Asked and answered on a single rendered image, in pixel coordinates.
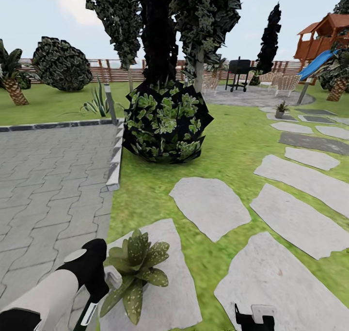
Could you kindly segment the insectifuge atomizer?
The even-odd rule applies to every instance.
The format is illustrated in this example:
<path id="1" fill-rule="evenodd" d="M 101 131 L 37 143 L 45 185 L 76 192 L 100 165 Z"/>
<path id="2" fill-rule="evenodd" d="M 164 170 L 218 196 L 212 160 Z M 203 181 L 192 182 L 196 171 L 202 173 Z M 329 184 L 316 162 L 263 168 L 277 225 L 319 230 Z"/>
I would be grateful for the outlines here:
<path id="1" fill-rule="evenodd" d="M 73 331 L 86 331 L 97 307 L 98 303 L 90 296 Z"/>

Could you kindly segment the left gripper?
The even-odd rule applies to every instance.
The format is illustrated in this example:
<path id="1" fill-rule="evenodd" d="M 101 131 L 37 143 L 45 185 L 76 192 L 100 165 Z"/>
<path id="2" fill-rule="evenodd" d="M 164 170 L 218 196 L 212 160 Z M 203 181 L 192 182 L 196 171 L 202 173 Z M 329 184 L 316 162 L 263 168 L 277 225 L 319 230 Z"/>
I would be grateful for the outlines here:
<path id="1" fill-rule="evenodd" d="M 88 278 L 84 286 L 86 286 L 95 303 L 99 303 L 110 292 L 110 288 L 105 282 L 103 271 L 96 277 Z"/>

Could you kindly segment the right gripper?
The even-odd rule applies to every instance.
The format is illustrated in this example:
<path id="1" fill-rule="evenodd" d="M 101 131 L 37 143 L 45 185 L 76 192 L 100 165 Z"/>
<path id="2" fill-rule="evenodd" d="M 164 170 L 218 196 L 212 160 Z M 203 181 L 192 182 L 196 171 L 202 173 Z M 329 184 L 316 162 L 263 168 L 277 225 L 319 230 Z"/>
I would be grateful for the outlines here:
<path id="1" fill-rule="evenodd" d="M 274 331 L 274 322 L 271 316 L 263 316 L 263 324 L 256 324 L 251 315 L 235 312 L 236 323 L 241 325 L 242 331 Z"/>

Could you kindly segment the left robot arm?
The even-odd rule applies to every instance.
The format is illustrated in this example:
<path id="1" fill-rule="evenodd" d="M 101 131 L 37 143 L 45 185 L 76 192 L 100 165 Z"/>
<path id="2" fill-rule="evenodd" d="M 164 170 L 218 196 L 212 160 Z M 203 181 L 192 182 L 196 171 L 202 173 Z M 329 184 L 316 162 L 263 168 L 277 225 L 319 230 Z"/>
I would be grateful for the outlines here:
<path id="1" fill-rule="evenodd" d="M 114 266 L 103 267 L 106 258 L 101 239 L 84 244 L 64 259 L 58 271 L 0 311 L 0 331 L 54 331 L 83 285 L 95 303 L 110 292 L 106 279 L 120 289 L 122 276 Z"/>

